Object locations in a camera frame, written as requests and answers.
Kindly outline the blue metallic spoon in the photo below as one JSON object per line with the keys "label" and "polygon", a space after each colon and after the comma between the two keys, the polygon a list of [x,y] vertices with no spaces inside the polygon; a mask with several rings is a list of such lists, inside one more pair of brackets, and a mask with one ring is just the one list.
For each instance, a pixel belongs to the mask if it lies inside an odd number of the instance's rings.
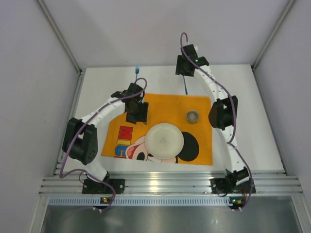
{"label": "blue metallic spoon", "polygon": [[183,77],[183,82],[184,82],[185,95],[188,95],[188,89],[187,89],[186,79],[185,79],[185,76],[184,76],[184,75],[182,75],[182,77]]}

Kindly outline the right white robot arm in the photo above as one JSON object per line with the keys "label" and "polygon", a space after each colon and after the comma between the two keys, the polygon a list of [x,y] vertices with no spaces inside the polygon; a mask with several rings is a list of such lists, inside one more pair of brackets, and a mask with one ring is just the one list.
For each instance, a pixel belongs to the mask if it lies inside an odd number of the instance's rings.
{"label": "right white robot arm", "polygon": [[214,182],[213,192],[250,194],[253,191],[252,173],[236,145],[238,99],[216,80],[207,59],[197,55],[195,45],[182,45],[181,52],[177,57],[175,73],[194,77],[210,97],[212,106],[208,120],[216,129],[224,150],[226,175]]}

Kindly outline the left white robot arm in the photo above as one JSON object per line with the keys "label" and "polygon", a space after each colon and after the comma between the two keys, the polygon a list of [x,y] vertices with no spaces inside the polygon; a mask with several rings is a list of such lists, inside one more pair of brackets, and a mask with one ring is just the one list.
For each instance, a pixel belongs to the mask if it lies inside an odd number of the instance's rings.
{"label": "left white robot arm", "polygon": [[148,103],[144,102],[145,89],[136,82],[130,83],[124,91],[117,91],[104,103],[80,119],[71,118],[66,127],[62,151],[65,153],[61,166],[60,178],[81,171],[98,183],[103,183],[109,176],[97,160],[98,131],[116,117],[126,113],[126,121],[132,124],[147,123]]}

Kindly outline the small speckled stone cup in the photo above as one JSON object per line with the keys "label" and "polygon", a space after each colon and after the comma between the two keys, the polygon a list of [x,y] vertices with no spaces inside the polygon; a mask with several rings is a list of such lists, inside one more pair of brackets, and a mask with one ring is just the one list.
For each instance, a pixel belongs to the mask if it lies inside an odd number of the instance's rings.
{"label": "small speckled stone cup", "polygon": [[196,124],[199,118],[200,115],[196,110],[190,110],[186,114],[186,120],[189,124]]}

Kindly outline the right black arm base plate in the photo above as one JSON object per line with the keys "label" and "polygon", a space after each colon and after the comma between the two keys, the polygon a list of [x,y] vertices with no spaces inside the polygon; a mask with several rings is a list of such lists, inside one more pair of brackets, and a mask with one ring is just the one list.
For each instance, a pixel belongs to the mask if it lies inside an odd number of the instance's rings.
{"label": "right black arm base plate", "polygon": [[223,196],[224,194],[249,194],[250,181],[246,181],[235,187],[229,186],[225,178],[215,178],[210,180],[212,194]]}

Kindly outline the cream round plate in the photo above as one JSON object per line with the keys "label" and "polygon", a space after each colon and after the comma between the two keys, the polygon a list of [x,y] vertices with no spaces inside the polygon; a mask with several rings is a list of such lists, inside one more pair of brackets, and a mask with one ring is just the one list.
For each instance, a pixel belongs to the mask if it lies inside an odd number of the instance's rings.
{"label": "cream round plate", "polygon": [[157,159],[172,159],[181,152],[184,137],[176,126],[160,123],[147,132],[145,146],[147,151]]}

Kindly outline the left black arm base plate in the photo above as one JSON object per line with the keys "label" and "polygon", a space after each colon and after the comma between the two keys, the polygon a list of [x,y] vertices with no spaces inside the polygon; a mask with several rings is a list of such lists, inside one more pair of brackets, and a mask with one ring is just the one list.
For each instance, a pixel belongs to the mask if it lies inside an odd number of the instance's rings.
{"label": "left black arm base plate", "polygon": [[[110,179],[108,184],[115,190],[116,194],[122,194],[125,189],[125,179]],[[105,184],[96,182],[89,178],[84,180],[83,194],[113,194],[113,190]]]}

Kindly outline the orange Mickey Mouse cloth placemat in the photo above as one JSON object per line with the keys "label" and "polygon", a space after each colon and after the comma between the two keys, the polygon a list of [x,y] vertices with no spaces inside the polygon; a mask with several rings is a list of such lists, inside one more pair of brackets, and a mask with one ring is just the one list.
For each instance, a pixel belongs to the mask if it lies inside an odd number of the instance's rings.
{"label": "orange Mickey Mouse cloth placemat", "polygon": [[[126,114],[113,119],[101,153],[103,157],[187,165],[213,164],[212,128],[208,120],[211,101],[208,97],[146,94],[144,100],[149,103],[147,123],[128,123]],[[189,124],[186,120],[190,110],[196,110],[200,115],[196,124]],[[147,132],[160,123],[172,124],[183,134],[184,146],[172,159],[157,159],[146,149]]]}

